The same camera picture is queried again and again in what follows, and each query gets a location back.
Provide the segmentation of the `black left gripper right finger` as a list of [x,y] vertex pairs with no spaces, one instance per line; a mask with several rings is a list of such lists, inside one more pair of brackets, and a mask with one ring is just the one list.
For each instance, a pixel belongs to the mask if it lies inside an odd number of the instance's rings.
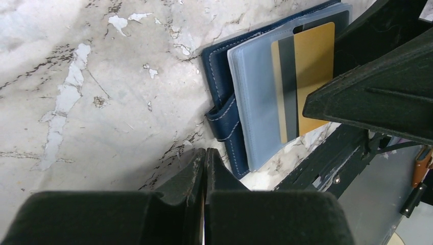
[[337,199],[310,190],[251,191],[224,166],[217,149],[205,155],[206,244],[354,244]]

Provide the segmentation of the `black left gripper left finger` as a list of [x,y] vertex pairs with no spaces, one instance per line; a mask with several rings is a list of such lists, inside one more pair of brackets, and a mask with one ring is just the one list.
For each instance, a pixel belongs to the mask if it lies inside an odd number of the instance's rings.
[[3,244],[201,244],[206,151],[152,191],[44,191],[19,209]]

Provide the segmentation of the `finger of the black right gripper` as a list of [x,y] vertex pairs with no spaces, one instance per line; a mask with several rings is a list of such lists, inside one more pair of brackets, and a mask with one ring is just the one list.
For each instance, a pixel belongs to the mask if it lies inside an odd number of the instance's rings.
[[430,24],[419,19],[426,3],[426,0],[376,1],[338,34],[334,45],[334,77],[374,61],[427,31]]
[[309,94],[303,115],[432,144],[432,30]]

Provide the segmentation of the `grey black card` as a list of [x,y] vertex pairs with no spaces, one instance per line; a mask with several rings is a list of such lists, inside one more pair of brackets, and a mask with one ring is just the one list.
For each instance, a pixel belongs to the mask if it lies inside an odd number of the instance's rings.
[[340,33],[343,29],[345,29],[351,22],[351,12],[349,10],[342,11],[339,13],[335,13],[326,17],[323,17],[318,20],[314,20],[308,23],[301,24],[299,26],[296,26],[293,29],[293,33],[297,34],[312,28],[315,28],[317,26],[324,25],[329,22],[334,23],[334,30],[335,30],[335,36]]

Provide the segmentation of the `gold card magnetic stripe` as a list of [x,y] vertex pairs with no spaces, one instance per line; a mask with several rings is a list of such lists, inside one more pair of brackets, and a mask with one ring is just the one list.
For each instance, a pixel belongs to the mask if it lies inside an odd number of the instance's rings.
[[303,115],[306,97],[333,77],[335,24],[328,22],[271,44],[281,143],[286,144],[325,120]]

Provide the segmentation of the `blue leather card holder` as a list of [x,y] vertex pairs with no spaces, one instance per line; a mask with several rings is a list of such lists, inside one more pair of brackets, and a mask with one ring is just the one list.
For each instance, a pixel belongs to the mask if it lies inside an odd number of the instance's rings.
[[287,144],[280,140],[271,44],[294,35],[296,26],[346,10],[352,17],[350,4],[328,1],[203,50],[214,103],[206,117],[236,178],[261,168]]

